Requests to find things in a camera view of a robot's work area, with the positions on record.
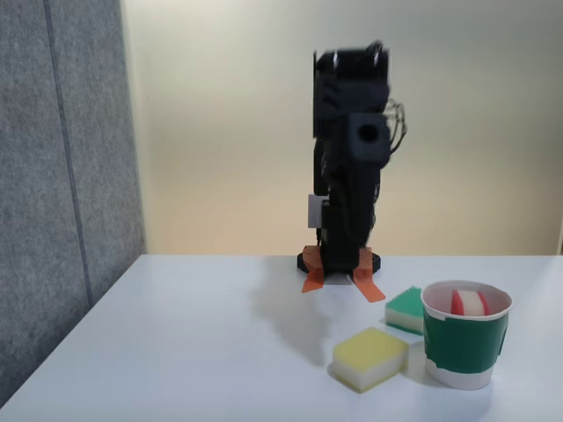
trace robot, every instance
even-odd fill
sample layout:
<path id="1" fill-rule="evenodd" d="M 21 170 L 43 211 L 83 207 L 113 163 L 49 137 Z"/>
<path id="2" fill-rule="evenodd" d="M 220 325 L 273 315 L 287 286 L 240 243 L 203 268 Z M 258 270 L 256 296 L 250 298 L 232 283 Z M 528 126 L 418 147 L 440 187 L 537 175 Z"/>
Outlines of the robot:
<path id="1" fill-rule="evenodd" d="M 351 274 L 360 264 L 375 224 L 381 170 L 406 134 L 405 109 L 389 98 L 388 74 L 389 50 L 380 41 L 313 55 L 316 142 L 309 213 L 325 275 Z M 372 254 L 373 273 L 380 265 Z M 308 272 L 303 254 L 297 266 Z"/>

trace sponge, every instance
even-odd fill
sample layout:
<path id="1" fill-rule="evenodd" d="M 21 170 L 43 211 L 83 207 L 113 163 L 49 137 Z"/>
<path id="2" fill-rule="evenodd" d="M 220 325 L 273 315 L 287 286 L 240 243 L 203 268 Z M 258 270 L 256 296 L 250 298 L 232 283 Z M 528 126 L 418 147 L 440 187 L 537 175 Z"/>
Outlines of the sponge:
<path id="1" fill-rule="evenodd" d="M 420 288 L 411 287 L 385 304 L 385 323 L 403 331 L 422 335 L 423 306 Z"/>
<path id="2" fill-rule="evenodd" d="M 483 292 L 454 290 L 451 297 L 451 313 L 468 317 L 489 315 L 489 305 Z"/>
<path id="3" fill-rule="evenodd" d="M 334 347 L 332 371 L 362 393 L 395 375 L 405 365 L 407 353 L 404 341 L 368 328 Z"/>

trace paper cup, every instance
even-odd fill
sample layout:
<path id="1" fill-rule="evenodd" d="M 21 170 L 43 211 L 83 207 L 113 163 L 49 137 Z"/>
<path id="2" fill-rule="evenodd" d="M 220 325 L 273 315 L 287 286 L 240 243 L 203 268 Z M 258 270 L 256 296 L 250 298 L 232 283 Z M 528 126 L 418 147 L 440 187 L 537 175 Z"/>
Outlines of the paper cup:
<path id="1" fill-rule="evenodd" d="M 450 314 L 455 289 L 483 292 L 491 315 Z M 512 297 L 487 284 L 441 281 L 426 287 L 421 298 L 427 371 L 454 389 L 485 387 L 491 381 L 494 363 L 501 354 Z"/>

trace green sponge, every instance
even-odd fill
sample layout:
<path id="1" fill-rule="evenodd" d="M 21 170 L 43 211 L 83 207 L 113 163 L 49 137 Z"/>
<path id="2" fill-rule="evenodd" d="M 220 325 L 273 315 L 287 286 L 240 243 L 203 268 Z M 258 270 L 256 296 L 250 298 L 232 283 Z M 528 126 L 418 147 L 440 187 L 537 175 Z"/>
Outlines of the green sponge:
<path id="1" fill-rule="evenodd" d="M 421 289 L 411 287 L 385 304 L 385 323 L 403 331 L 422 335 L 423 307 Z"/>

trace orange tape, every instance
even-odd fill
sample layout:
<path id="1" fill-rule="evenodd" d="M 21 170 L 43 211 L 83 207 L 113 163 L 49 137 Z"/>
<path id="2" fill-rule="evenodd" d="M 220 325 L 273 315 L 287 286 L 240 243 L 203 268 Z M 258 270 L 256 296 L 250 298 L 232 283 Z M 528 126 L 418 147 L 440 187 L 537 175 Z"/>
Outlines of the orange tape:
<path id="1" fill-rule="evenodd" d="M 325 274 L 323 271 L 323 261 L 320 258 L 320 248 L 318 246 L 305 246 L 303 248 L 303 262 L 309 272 L 307 273 L 307 280 L 303 284 L 301 293 L 323 288 L 325 285 Z M 371 248 L 361 249 L 360 264 L 354 269 L 352 279 L 368 302 L 379 302 L 385 298 L 385 295 L 373 282 L 372 266 Z"/>
<path id="2" fill-rule="evenodd" d="M 373 262 L 371 260 L 371 248 L 360 250 L 360 264 L 354 269 L 354 284 L 360 289 L 368 302 L 379 302 L 385 295 L 373 282 Z"/>
<path id="3" fill-rule="evenodd" d="M 318 246 L 305 246 L 303 248 L 303 262 L 309 270 L 307 280 L 303 284 L 301 293 L 323 288 L 325 285 L 325 274 L 323 272 L 323 261 L 320 258 L 320 248 Z"/>

